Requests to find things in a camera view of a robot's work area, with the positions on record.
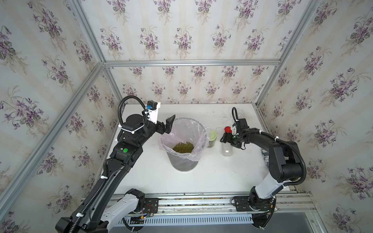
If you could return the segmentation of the mesh bin with pink bag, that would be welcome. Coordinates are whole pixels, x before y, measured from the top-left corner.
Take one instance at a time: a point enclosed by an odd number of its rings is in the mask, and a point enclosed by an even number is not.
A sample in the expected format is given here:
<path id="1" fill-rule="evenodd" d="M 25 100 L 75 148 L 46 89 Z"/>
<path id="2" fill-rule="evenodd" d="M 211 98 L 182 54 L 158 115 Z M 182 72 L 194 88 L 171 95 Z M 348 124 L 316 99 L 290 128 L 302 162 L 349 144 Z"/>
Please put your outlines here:
<path id="1" fill-rule="evenodd" d="M 210 130 L 189 117 L 175 119 L 169 134 L 159 137 L 159 148 L 166 152 L 171 165 L 180 172 L 193 170 L 208 147 Z"/>

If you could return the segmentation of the red jar lid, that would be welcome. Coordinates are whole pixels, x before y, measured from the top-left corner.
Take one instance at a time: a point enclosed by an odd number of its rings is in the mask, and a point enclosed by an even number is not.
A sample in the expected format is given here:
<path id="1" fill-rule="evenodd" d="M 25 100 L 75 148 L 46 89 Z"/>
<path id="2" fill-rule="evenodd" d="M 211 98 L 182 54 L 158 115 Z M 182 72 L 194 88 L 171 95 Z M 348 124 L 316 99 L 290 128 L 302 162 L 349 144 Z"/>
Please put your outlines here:
<path id="1" fill-rule="evenodd" d="M 227 133 L 227 134 L 232 134 L 232 129 L 231 127 L 227 126 L 224 128 L 224 132 Z"/>

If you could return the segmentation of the green mung beans pile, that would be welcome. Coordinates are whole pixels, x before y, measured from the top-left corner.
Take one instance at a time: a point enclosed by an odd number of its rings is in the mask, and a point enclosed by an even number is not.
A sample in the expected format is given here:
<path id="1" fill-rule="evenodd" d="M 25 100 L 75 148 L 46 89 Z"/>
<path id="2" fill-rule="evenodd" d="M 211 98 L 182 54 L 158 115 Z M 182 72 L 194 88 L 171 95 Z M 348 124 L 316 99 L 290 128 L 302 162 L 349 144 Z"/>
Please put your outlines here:
<path id="1" fill-rule="evenodd" d="M 177 153 L 192 153 L 194 145 L 190 142 L 178 143 L 174 146 L 173 150 Z"/>

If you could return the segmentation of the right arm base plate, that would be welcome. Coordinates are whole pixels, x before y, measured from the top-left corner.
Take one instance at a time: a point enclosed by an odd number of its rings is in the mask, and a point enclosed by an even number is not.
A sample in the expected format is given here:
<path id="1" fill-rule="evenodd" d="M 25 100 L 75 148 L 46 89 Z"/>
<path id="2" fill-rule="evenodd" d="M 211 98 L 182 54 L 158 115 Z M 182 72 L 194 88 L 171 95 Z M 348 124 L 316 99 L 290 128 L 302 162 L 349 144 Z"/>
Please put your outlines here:
<path id="1" fill-rule="evenodd" d="M 275 198 L 260 199 L 256 196 L 235 196 L 230 203 L 236 208 L 237 212 L 268 212 L 275 205 Z"/>

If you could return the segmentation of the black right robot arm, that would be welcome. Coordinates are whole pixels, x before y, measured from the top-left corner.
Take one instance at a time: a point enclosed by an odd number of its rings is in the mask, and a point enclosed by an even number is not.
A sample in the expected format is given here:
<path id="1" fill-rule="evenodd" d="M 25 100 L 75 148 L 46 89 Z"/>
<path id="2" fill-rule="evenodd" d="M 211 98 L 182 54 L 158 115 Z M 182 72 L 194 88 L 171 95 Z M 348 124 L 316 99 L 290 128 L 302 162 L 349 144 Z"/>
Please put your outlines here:
<path id="1" fill-rule="evenodd" d="M 245 150 L 247 144 L 255 144 L 268 153 L 269 173 L 263 181 L 254 186 L 248 198 L 248 206 L 253 211 L 264 211 L 268 204 L 275 205 L 275 196 L 284 187 L 299 185 L 307 177 L 307 166 L 294 141 L 284 141 L 277 136 L 251 128 L 246 119 L 239 118 L 232 108 L 234 124 L 226 127 L 220 139 L 223 144 Z"/>

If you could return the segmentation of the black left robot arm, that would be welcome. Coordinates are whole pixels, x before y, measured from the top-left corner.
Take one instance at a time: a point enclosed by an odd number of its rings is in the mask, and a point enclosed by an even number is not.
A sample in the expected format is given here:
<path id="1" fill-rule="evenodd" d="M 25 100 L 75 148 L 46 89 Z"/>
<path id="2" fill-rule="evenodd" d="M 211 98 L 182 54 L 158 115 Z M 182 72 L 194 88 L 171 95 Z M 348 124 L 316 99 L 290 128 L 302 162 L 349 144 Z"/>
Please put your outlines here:
<path id="1" fill-rule="evenodd" d="M 121 181 L 143 153 L 143 145 L 154 135 L 169 134 L 175 115 L 160 122 L 155 101 L 143 103 L 137 96 L 126 96 L 118 105 L 120 132 L 117 144 L 103 163 L 103 172 L 88 196 L 69 217 L 62 217 L 55 229 L 59 233 L 108 233 L 129 213 L 141 212 L 145 194 L 130 189 L 116 204 L 108 203 Z"/>

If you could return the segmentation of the green lid bean jar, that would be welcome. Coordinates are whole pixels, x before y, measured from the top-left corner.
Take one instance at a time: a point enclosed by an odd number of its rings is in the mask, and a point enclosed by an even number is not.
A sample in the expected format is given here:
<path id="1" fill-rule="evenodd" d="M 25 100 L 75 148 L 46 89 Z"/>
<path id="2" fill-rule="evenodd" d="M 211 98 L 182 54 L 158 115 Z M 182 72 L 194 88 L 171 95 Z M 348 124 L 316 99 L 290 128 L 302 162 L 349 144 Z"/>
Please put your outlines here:
<path id="1" fill-rule="evenodd" d="M 212 148 L 215 145 L 216 139 L 217 139 L 216 132 L 211 130 L 210 131 L 209 142 L 208 142 L 208 148 Z"/>

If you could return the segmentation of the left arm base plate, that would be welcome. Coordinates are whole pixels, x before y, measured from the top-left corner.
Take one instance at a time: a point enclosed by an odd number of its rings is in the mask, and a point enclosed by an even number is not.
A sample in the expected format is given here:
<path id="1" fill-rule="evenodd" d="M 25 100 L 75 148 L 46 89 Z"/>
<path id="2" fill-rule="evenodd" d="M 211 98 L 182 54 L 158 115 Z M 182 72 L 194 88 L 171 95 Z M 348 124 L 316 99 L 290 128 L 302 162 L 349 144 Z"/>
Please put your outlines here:
<path id="1" fill-rule="evenodd" d="M 153 216 L 158 213 L 159 198 L 145 198 L 143 202 L 140 203 L 138 210 L 131 212 L 128 216 Z"/>

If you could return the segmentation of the red lid bean jar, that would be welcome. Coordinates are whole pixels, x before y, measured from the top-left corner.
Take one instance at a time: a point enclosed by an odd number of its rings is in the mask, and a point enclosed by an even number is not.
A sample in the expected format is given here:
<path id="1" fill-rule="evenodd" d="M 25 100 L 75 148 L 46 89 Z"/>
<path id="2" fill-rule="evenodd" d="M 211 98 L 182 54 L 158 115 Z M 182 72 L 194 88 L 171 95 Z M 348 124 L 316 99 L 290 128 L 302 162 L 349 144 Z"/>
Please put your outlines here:
<path id="1" fill-rule="evenodd" d="M 225 157 L 230 157 L 233 155 L 233 146 L 230 143 L 221 144 L 221 154 Z"/>

